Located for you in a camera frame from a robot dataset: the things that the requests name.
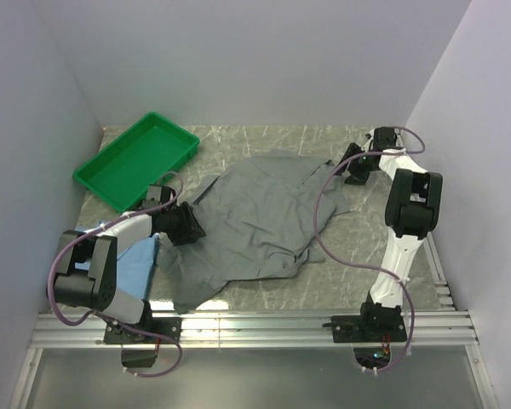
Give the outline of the grey long sleeve shirt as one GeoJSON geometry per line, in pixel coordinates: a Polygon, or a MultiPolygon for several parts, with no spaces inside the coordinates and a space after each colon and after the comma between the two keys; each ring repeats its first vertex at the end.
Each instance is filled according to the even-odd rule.
{"type": "Polygon", "coordinates": [[[157,265],[173,276],[174,309],[184,314],[231,281],[294,277],[315,232],[349,212],[331,160],[272,150],[205,177],[187,202],[205,236],[174,246],[160,240],[157,265]]]}

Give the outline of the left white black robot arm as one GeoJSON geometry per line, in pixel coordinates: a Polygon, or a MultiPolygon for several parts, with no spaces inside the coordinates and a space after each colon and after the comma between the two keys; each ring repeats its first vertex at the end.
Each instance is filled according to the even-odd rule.
{"type": "Polygon", "coordinates": [[[121,251],[155,233],[174,246],[206,236],[191,205],[175,200],[153,208],[128,211],[118,219],[86,232],[68,230],[49,271],[47,296],[55,316],[68,326],[81,325],[90,314],[122,327],[136,343],[156,334],[149,303],[117,286],[121,251]]]}

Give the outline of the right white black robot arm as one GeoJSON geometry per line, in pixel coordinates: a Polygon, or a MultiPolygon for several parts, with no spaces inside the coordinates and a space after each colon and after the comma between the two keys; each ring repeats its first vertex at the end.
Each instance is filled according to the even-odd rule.
{"type": "Polygon", "coordinates": [[[397,147],[366,152],[352,143],[342,159],[348,161],[339,171],[349,172],[347,184],[362,185],[375,170],[383,171],[392,181],[384,211],[388,242],[382,271],[362,304],[358,320],[361,336],[375,341],[388,328],[399,325],[403,286],[423,240],[439,220],[443,176],[425,170],[406,150],[397,147]]]}

